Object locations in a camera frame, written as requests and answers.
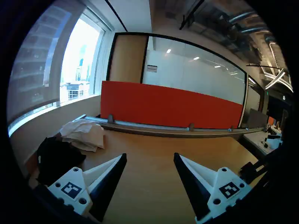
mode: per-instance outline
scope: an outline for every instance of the white cloth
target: white cloth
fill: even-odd
[[[80,119],[65,124],[60,129],[63,141],[85,151],[96,152],[104,148],[104,129],[94,121]]]

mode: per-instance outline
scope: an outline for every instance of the desk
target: desk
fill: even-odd
[[[253,154],[257,154],[257,157],[263,157],[267,154],[269,154],[270,152],[274,151],[274,149],[271,148],[271,144],[269,142],[267,142],[268,147],[265,148],[264,146],[264,142],[265,142],[265,138],[268,137],[268,135],[270,135],[270,133],[268,132],[264,132],[264,131],[259,131],[259,132],[255,132],[255,133],[249,133],[249,134],[244,134],[243,135],[243,141],[248,141],[253,147],[251,148],[255,148],[255,152],[252,152]]]
[[[183,139],[105,131],[104,140],[105,149],[82,151],[87,155],[83,170],[127,153],[127,164],[104,224],[195,223],[195,213],[173,162],[175,152],[210,169],[228,167],[236,174],[247,162],[257,161],[231,137]]]

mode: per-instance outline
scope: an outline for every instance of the orange object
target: orange object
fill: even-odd
[[[268,119],[268,123],[269,123],[269,125],[273,125],[273,123],[274,123],[274,118],[273,118],[273,117],[269,117],[269,119]]]
[[[195,128],[237,128],[243,106],[176,88],[103,81],[101,117],[118,121]]]

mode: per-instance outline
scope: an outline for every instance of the glass partition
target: glass partition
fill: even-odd
[[[149,37],[142,83],[197,92],[243,105],[244,71],[199,47]]]

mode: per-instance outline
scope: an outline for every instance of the black bag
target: black bag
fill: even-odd
[[[71,168],[79,166],[86,155],[56,137],[46,138],[37,150],[37,166],[40,174],[37,180],[50,186]]]

